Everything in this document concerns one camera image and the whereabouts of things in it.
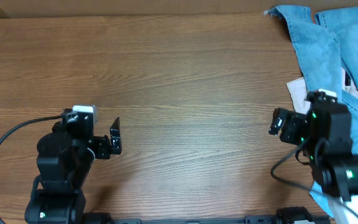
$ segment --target green light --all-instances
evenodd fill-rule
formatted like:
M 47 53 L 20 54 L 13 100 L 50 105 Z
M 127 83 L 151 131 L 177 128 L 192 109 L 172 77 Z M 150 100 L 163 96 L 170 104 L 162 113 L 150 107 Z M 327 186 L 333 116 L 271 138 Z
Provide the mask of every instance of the green light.
M 353 171 L 351 171 L 351 170 L 347 170 L 347 171 L 346 171 L 346 175 L 347 175 L 347 178 L 348 178 L 348 179 L 350 179 L 350 178 L 353 178 L 353 177 L 354 177 L 354 175 L 353 175 Z

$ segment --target denim fabric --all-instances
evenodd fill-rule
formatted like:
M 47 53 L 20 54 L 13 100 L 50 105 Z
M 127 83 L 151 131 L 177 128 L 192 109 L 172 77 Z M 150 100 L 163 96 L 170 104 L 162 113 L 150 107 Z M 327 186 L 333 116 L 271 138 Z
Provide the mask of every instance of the denim fabric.
M 358 154 L 358 99 L 342 91 L 341 67 L 344 67 L 358 89 L 358 7 L 311 12 L 304 6 L 276 6 L 266 11 L 284 18 L 308 90 L 320 88 L 337 93 L 352 114 L 352 151 Z M 321 191 L 314 183 L 313 189 Z M 320 207 L 332 216 L 327 199 L 311 194 Z

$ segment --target blue jeans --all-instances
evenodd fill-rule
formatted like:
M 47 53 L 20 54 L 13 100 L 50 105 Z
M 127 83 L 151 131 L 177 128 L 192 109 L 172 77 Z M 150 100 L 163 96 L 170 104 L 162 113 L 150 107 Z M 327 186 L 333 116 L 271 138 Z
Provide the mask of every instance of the blue jeans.
M 358 154 L 358 99 L 342 91 L 341 67 L 358 89 L 358 7 L 328 10 L 314 15 L 305 6 L 276 6 L 266 12 L 284 18 L 290 32 L 299 67 L 308 90 L 320 88 L 337 93 L 352 114 L 352 151 Z M 313 188 L 321 191 L 314 183 Z M 332 216 L 327 199 L 311 194 L 319 206 Z

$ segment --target wooden tabletop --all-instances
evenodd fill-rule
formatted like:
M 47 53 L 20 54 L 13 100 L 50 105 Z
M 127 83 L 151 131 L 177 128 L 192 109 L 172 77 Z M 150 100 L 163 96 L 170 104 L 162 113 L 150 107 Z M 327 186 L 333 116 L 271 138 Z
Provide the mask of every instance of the wooden tabletop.
M 86 211 L 113 218 L 243 217 L 305 206 L 307 192 L 270 176 L 294 146 L 268 134 L 292 110 L 301 77 L 281 22 L 260 14 L 0 19 L 0 137 L 74 104 L 99 107 L 98 135 L 121 118 L 123 151 L 96 161 Z M 53 121 L 0 147 L 0 216 L 24 223 L 36 144 Z M 310 185 L 295 159 L 278 174 Z

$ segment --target wood grain surface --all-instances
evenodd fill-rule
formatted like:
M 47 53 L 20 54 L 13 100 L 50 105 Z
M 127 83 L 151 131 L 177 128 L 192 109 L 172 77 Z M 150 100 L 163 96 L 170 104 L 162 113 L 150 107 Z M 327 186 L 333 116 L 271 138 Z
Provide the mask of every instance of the wood grain surface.
M 123 152 L 96 161 L 86 211 L 114 218 L 243 217 L 305 206 L 271 166 L 292 145 L 268 134 L 274 108 L 292 110 L 301 76 L 281 22 L 260 14 L 0 19 L 0 137 L 74 104 L 100 109 L 96 134 L 121 118 Z M 37 141 L 31 124 L 0 147 L 0 216 L 24 223 Z M 305 185 L 295 159 L 278 174 Z

